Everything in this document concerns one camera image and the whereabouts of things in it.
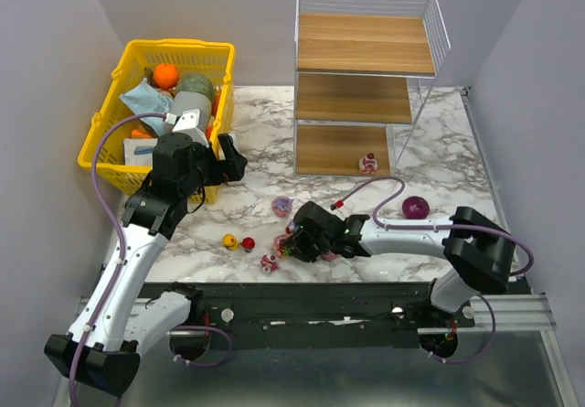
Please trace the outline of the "green round melon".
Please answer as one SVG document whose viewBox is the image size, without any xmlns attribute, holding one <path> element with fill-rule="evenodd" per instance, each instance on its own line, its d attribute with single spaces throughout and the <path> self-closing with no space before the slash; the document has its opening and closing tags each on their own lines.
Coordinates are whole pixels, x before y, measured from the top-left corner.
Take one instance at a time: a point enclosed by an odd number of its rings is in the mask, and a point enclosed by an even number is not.
<svg viewBox="0 0 585 407">
<path fill-rule="evenodd" d="M 200 93 L 206 96 L 211 102 L 216 98 L 216 90 L 213 82 L 207 76 L 200 73 L 189 73 L 180 78 L 175 86 L 175 94 L 182 91 Z"/>
</svg>

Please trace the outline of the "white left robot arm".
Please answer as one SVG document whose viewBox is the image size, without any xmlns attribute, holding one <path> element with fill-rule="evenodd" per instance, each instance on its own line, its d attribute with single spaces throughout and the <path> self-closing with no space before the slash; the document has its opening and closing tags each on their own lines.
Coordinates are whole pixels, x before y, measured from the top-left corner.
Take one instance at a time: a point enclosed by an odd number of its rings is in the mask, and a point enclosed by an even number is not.
<svg viewBox="0 0 585 407">
<path fill-rule="evenodd" d="M 146 276 L 188 213 L 189 199 L 244 177 L 248 161 L 234 137 L 220 134 L 218 140 L 223 158 L 185 133 L 158 139 L 152 170 L 113 221 L 118 242 L 90 299 L 68 332 L 51 335 L 45 346 L 69 380 L 72 405 L 80 403 L 80 383 L 121 399 L 149 349 L 201 312 L 201 291 L 175 284 L 141 315 L 131 316 Z"/>
</svg>

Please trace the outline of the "yellow duck toy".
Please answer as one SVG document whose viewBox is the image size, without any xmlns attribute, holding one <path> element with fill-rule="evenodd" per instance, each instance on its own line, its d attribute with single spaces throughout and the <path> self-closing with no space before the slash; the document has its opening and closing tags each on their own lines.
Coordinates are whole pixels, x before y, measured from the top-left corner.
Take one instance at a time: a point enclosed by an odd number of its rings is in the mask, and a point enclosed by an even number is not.
<svg viewBox="0 0 585 407">
<path fill-rule="evenodd" d="M 235 251 L 239 247 L 239 242 L 232 234 L 226 234 L 222 238 L 222 246 L 230 251 Z"/>
</svg>

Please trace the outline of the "grey brown cylinder roll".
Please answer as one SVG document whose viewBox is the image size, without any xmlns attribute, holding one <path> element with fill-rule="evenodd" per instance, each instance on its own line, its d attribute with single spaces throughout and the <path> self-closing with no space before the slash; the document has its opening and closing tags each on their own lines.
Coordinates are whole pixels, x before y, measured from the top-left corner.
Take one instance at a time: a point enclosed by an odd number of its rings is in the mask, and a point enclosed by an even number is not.
<svg viewBox="0 0 585 407">
<path fill-rule="evenodd" d="M 177 116 L 196 110 L 199 110 L 197 127 L 204 130 L 212 113 L 212 102 L 206 95 L 193 91 L 180 91 L 175 95 L 170 107 L 170 113 Z"/>
</svg>

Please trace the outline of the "purple bunny cupcake toy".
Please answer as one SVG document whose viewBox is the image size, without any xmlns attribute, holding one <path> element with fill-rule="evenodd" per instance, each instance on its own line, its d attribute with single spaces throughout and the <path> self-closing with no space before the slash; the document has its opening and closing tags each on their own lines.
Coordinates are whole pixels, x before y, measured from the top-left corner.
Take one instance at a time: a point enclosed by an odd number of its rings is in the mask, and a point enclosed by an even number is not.
<svg viewBox="0 0 585 407">
<path fill-rule="evenodd" d="M 295 230 L 296 230 L 296 225 L 295 225 L 295 223 L 294 223 L 294 222 L 291 220 L 291 221 L 290 221 L 290 222 L 287 224 L 287 226 L 286 226 L 286 228 L 285 228 L 285 233 L 286 233 L 286 234 L 292 234 L 292 233 L 294 233 L 294 232 L 295 232 Z"/>
</svg>

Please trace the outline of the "white bottle black cap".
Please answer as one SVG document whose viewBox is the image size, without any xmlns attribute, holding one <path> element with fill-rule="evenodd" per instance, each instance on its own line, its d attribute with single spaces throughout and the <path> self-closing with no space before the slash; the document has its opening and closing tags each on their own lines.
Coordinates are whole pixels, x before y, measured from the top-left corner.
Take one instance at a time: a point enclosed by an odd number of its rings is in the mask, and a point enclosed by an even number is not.
<svg viewBox="0 0 585 407">
<path fill-rule="evenodd" d="M 233 143 L 233 147 L 239 152 L 239 142 L 238 142 L 237 136 L 235 134 L 232 134 L 232 133 L 228 134 L 228 136 L 229 136 L 231 142 Z"/>
</svg>

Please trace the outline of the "red hair mermaid toy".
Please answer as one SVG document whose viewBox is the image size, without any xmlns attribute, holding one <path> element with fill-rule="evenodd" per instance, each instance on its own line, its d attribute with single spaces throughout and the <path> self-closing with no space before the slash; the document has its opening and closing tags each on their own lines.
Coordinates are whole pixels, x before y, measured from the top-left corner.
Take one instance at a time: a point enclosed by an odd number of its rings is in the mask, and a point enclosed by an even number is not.
<svg viewBox="0 0 585 407">
<path fill-rule="evenodd" d="M 245 237 L 242 241 L 241 241 L 241 247 L 244 250 L 244 252 L 246 253 L 252 253 L 254 248 L 256 246 L 256 242 L 253 238 L 251 237 Z"/>
</svg>

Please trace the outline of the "pink bear green flower toy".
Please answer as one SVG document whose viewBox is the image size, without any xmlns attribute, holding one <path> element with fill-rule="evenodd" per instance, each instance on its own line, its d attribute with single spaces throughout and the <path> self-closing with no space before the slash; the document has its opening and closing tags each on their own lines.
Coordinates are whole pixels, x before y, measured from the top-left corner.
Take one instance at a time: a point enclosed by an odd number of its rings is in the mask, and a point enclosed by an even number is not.
<svg viewBox="0 0 585 407">
<path fill-rule="evenodd" d="M 273 240 L 273 251 L 277 258 L 291 257 L 293 254 L 293 244 L 289 241 L 286 234 L 278 235 Z"/>
</svg>

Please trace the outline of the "white box in basket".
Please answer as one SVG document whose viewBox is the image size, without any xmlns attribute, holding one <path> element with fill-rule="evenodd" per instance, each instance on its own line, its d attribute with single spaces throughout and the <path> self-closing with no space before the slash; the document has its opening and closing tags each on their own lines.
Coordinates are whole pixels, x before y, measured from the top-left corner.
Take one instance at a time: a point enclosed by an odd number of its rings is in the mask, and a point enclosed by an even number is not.
<svg viewBox="0 0 585 407">
<path fill-rule="evenodd" d="M 148 166 L 153 165 L 153 152 L 157 144 L 155 138 L 123 140 L 124 163 L 127 166 Z"/>
</svg>

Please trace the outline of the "orange fruit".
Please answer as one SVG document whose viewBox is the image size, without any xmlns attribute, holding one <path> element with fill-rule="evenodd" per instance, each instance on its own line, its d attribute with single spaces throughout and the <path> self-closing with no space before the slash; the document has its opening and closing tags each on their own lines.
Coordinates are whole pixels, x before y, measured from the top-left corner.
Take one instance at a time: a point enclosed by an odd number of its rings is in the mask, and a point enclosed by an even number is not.
<svg viewBox="0 0 585 407">
<path fill-rule="evenodd" d="M 162 89 L 169 90 L 176 86 L 180 80 L 180 73 L 176 66 L 169 63 L 160 63 L 154 68 L 154 84 Z"/>
</svg>

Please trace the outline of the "purple owl pink cup toy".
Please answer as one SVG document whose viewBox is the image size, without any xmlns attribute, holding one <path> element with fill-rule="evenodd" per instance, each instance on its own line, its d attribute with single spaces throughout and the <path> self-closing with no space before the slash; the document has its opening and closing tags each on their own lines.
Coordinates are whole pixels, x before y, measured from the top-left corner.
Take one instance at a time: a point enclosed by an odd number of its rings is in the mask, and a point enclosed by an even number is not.
<svg viewBox="0 0 585 407">
<path fill-rule="evenodd" d="M 279 196 L 271 202 L 271 209 L 275 216 L 279 218 L 286 218 L 293 211 L 293 199 L 285 196 Z"/>
</svg>

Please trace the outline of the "purple onion toy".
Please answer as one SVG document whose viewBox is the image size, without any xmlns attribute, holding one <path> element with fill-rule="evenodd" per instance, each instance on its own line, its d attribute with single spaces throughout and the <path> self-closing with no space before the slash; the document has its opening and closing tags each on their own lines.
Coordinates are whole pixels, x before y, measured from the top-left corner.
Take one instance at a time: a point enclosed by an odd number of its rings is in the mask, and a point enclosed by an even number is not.
<svg viewBox="0 0 585 407">
<path fill-rule="evenodd" d="M 425 220 L 430 214 L 430 205 L 425 198 L 411 196 L 401 205 L 403 216 L 408 220 Z"/>
</svg>

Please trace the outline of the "pink strawberry cake toy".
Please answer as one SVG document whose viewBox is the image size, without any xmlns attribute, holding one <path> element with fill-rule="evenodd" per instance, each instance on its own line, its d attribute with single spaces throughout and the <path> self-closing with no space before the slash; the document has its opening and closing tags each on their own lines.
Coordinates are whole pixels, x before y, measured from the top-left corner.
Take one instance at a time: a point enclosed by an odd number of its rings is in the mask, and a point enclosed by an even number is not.
<svg viewBox="0 0 585 407">
<path fill-rule="evenodd" d="M 373 153 L 368 153 L 358 160 L 359 173 L 362 175 L 375 175 L 378 171 L 378 161 Z"/>
</svg>

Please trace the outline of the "purple bunny pink donut toy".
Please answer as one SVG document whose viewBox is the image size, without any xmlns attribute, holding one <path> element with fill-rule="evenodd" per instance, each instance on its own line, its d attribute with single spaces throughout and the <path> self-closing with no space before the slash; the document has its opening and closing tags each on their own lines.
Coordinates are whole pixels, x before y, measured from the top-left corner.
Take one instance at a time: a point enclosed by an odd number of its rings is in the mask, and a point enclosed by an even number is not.
<svg viewBox="0 0 585 407">
<path fill-rule="evenodd" d="M 323 254 L 320 255 L 320 259 L 323 261 L 334 261 L 335 259 L 337 259 L 339 257 L 338 254 L 336 253 L 332 253 L 332 252 L 325 252 Z"/>
</svg>

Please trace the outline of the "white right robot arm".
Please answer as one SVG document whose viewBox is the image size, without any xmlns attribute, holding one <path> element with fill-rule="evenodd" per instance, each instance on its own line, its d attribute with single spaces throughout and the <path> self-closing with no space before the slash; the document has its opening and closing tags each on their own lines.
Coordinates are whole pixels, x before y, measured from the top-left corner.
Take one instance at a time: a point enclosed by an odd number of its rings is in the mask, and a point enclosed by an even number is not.
<svg viewBox="0 0 585 407">
<path fill-rule="evenodd" d="M 302 262 L 316 262 L 325 253 L 346 259 L 386 253 L 443 259 L 451 269 L 431 283 L 429 305 L 453 314 L 478 294 L 507 291 L 516 245 L 497 224 L 469 207 L 433 220 L 366 214 L 341 219 L 308 202 L 296 212 L 292 233 L 281 247 Z"/>
</svg>

